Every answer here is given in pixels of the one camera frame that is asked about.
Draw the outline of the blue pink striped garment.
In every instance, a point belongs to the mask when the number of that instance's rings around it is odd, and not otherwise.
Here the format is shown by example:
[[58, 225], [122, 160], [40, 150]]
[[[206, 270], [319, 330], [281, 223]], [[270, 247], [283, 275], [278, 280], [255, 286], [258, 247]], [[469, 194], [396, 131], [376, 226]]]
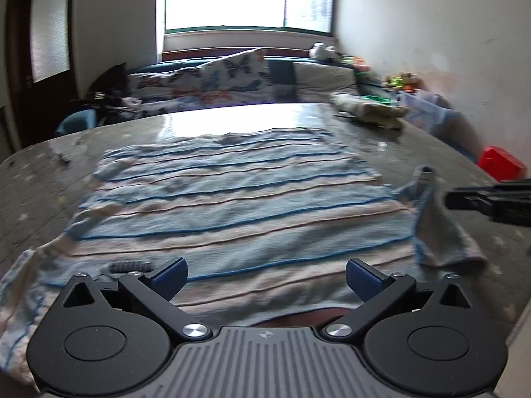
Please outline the blue pink striped garment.
[[354, 257], [390, 269], [484, 260], [441, 205], [433, 169], [395, 189], [322, 129], [124, 147], [93, 178], [64, 231], [1, 280], [1, 369], [18, 381], [33, 379], [26, 347], [58, 292], [78, 271], [116, 280], [114, 261], [184, 258], [174, 303], [220, 327], [357, 306], [345, 283]]

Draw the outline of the bagged yellow folded clothes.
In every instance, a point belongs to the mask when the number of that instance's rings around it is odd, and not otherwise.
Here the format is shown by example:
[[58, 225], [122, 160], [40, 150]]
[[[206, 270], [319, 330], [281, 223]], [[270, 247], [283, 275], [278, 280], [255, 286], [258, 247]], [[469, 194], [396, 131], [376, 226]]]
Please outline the bagged yellow folded clothes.
[[360, 123], [395, 130], [402, 129], [402, 119], [409, 112], [408, 108], [395, 103], [385, 104], [345, 93], [332, 93], [330, 103], [341, 115]]

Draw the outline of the red box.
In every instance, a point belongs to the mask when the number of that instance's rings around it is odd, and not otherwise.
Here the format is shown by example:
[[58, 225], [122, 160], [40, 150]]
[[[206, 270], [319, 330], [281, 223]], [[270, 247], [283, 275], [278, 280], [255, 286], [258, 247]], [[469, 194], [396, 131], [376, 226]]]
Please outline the red box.
[[496, 181], [514, 181], [526, 178], [527, 168], [523, 162], [520, 162], [501, 147], [485, 147], [479, 156], [477, 166]]

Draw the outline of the clear plastic storage box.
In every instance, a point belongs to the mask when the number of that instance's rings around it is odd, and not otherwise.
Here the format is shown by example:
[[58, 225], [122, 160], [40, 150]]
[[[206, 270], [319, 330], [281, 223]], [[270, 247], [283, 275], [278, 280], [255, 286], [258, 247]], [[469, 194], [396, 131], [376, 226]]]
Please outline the clear plastic storage box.
[[404, 119], [431, 136], [446, 139], [459, 113], [454, 109], [440, 106], [437, 95], [427, 95], [431, 96], [429, 100], [424, 100], [418, 94], [399, 93], [399, 104], [408, 109]]

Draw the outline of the grey star quilted mattress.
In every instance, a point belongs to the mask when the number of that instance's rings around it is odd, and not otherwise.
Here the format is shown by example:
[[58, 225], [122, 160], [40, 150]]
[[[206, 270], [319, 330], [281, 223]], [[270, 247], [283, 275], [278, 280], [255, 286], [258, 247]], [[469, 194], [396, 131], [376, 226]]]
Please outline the grey star quilted mattress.
[[[436, 172], [445, 211], [479, 245], [483, 261], [433, 268], [407, 261], [416, 292], [359, 341], [320, 330], [357, 306], [289, 314], [250, 326], [209, 326], [204, 341], [171, 341], [156, 322], [125, 310], [119, 278], [162, 266], [114, 261], [114, 281], [78, 271], [29, 339], [32, 381], [1, 369], [4, 397], [507, 397], [525, 393], [530, 359], [530, 228], [450, 210], [445, 194], [494, 181], [466, 157], [412, 125], [355, 124], [325, 104], [193, 110], [90, 129], [27, 147], [1, 168], [1, 280], [28, 250], [55, 239], [94, 190], [105, 153], [179, 138], [273, 128], [330, 132], [395, 189]], [[62, 166], [57, 153], [71, 163]]]

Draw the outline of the colourful plush toys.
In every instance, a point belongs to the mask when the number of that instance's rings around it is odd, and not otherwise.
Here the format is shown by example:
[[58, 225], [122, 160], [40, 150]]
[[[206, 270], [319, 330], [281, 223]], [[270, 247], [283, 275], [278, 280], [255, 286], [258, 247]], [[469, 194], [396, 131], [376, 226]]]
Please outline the colourful plush toys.
[[406, 93], [413, 93], [420, 87], [420, 78], [410, 72], [398, 73], [396, 76], [386, 76], [383, 79], [381, 86], [384, 89], [393, 91], [404, 91]]

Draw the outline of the black silver pen tool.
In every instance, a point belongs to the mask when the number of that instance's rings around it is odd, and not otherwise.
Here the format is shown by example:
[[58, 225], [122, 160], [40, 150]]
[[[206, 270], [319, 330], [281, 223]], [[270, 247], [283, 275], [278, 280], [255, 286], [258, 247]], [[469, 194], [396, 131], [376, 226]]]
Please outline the black silver pen tool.
[[69, 166], [71, 163], [70, 159], [61, 153], [57, 153], [57, 159], [62, 166]]

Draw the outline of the green plastic container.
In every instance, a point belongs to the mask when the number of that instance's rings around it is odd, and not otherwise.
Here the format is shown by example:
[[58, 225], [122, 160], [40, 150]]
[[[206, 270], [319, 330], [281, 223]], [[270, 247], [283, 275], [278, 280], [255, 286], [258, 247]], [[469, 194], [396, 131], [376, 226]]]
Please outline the green plastic container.
[[389, 99], [389, 98], [385, 98], [383, 96], [378, 96], [378, 95], [364, 95], [363, 99], [367, 101], [375, 101], [383, 105], [396, 104], [396, 101]]

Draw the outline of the blue sofa bench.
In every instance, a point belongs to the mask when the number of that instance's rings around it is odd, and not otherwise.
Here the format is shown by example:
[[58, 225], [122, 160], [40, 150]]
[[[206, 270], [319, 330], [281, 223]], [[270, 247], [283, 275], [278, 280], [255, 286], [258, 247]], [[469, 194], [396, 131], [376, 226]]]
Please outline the blue sofa bench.
[[161, 114], [269, 103], [327, 102], [334, 92], [385, 97], [370, 72], [256, 48], [222, 58], [184, 59], [128, 70], [116, 65], [91, 85], [59, 136]]

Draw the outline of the black bag on sofa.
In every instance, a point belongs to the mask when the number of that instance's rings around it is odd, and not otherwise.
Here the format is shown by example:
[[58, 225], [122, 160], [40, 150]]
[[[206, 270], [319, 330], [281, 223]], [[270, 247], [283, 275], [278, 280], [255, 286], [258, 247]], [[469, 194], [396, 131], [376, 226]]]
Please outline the black bag on sofa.
[[121, 63], [106, 70], [90, 85], [86, 99], [117, 104], [128, 92], [127, 67], [125, 63]]

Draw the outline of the low butterfly print pillow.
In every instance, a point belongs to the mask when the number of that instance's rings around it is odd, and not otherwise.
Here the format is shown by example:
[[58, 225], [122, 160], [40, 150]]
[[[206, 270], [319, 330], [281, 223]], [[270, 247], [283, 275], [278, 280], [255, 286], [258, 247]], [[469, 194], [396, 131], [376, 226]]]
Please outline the low butterfly print pillow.
[[139, 111], [145, 115], [202, 108], [202, 75], [197, 67], [129, 74], [128, 85], [130, 97], [139, 100]]

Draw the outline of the grey plain cushion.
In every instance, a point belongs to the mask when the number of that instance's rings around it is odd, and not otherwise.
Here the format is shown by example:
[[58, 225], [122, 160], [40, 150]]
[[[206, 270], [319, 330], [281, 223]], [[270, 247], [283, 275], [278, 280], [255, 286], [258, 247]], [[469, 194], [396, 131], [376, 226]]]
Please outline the grey plain cushion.
[[359, 96], [354, 70], [309, 62], [294, 62], [295, 87], [300, 102], [328, 103], [334, 93]]

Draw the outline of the large butterfly print pillow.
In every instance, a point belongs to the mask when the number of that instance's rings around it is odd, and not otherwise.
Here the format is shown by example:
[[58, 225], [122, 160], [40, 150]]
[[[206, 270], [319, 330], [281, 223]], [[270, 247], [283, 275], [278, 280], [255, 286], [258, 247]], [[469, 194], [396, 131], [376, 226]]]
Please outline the large butterfly print pillow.
[[207, 108], [274, 101], [264, 48], [232, 54], [199, 67], [201, 102]]

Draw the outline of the white plush toy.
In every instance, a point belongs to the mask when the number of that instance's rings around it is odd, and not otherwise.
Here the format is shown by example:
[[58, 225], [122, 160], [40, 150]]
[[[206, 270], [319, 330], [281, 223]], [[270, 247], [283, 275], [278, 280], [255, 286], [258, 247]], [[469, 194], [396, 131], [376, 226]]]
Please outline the white plush toy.
[[327, 46], [325, 43], [316, 42], [309, 50], [310, 58], [317, 61], [336, 61], [341, 59], [334, 46]]

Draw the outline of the dark wooden door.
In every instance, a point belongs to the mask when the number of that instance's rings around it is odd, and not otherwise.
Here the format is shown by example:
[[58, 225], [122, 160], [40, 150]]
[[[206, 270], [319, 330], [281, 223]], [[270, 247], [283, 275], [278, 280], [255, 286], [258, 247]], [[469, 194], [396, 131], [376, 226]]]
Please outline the dark wooden door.
[[78, 99], [71, 13], [71, 0], [6, 2], [7, 83], [22, 147], [54, 138]]

